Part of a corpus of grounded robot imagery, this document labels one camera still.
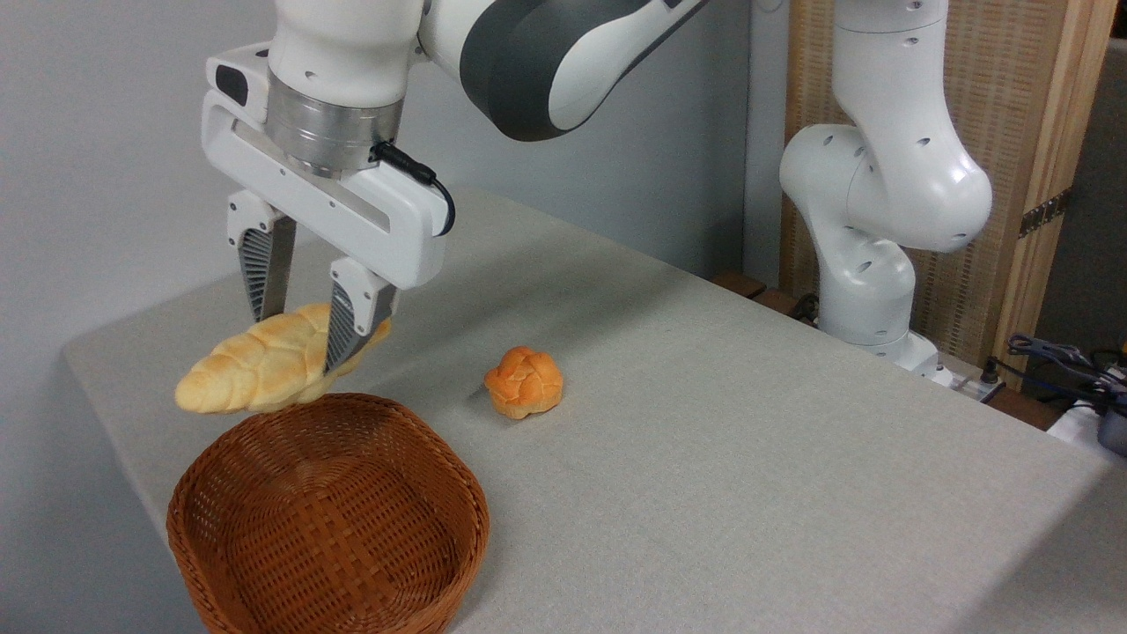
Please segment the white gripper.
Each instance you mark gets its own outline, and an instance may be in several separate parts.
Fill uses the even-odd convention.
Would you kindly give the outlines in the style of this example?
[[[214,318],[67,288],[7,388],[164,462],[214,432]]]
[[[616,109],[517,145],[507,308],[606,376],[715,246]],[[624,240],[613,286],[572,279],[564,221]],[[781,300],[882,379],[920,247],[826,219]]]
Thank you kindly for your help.
[[[350,257],[331,264],[323,365],[330,374],[394,314],[394,286],[411,289],[440,271],[447,203],[387,162],[326,178],[285,157],[264,130],[269,64],[259,52],[266,47],[261,41],[206,62],[202,146],[212,166],[247,190],[229,197],[228,241],[255,321],[285,312],[298,224]]]

